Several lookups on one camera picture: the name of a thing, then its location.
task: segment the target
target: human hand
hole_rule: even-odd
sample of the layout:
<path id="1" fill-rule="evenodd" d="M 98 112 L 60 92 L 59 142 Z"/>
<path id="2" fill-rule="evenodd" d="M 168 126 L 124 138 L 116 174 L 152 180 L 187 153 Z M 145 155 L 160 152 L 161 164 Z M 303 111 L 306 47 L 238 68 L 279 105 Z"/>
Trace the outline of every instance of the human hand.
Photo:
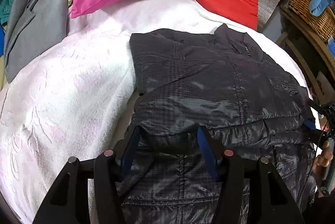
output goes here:
<path id="1" fill-rule="evenodd" d="M 321 187 L 323 170 L 330 164 L 330 161 L 333 159 L 333 152 L 329 150 L 329 142 L 326 141 L 322 145 L 322 152 L 317 158 L 314 159 L 312 173 L 315 177 L 316 184 L 318 189 Z M 334 190 L 335 184 L 331 187 L 330 192 Z"/>

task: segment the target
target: gray handle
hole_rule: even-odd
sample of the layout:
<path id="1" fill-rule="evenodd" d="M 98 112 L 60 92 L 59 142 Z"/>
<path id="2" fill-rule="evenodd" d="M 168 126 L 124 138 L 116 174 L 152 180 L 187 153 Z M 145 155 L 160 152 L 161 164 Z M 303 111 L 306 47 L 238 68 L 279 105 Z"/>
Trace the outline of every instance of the gray handle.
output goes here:
<path id="1" fill-rule="evenodd" d="M 334 153 L 334 146 L 335 146 L 335 140 L 333 138 L 327 139 L 329 142 L 329 150 Z M 330 195 L 330 188 L 335 183 L 335 160 L 332 160 L 330 162 L 330 165 L 328 165 L 324 169 L 322 184 L 320 187 L 320 191 L 324 196 Z"/>

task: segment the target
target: white blanket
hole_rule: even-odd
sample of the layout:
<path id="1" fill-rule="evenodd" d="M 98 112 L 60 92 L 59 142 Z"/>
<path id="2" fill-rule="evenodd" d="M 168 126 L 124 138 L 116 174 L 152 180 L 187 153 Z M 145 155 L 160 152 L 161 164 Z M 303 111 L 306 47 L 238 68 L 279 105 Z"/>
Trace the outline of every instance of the white blanket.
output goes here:
<path id="1" fill-rule="evenodd" d="M 71 19 L 69 36 L 29 63 L 0 93 L 0 190 L 21 221 L 32 223 L 70 156 L 94 158 L 110 143 L 135 85 L 131 33 L 160 28 L 213 33 L 222 23 L 247 32 L 306 87 L 284 50 L 195 0 L 125 0 Z"/>

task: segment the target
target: zipper pull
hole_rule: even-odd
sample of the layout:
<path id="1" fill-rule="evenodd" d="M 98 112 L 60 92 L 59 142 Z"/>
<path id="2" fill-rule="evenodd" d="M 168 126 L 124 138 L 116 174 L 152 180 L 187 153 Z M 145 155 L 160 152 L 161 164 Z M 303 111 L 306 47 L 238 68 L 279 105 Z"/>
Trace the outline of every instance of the zipper pull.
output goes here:
<path id="1" fill-rule="evenodd" d="M 250 52 L 249 52 L 248 48 L 247 48 L 245 45 L 244 45 L 244 47 L 245 47 L 246 50 L 247 50 L 248 56 L 250 56 Z"/>

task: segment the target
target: wicker basket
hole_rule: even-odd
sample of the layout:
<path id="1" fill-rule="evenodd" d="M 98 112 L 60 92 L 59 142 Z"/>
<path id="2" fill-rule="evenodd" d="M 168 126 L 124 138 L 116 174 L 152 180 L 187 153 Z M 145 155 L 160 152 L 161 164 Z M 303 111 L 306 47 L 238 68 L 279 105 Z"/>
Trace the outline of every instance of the wicker basket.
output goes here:
<path id="1" fill-rule="evenodd" d="M 335 38 L 335 15 L 327 7 L 319 17 L 313 16 L 309 13 L 310 2 L 311 0 L 290 0 L 288 8 L 298 14 L 327 44 L 330 36 Z"/>

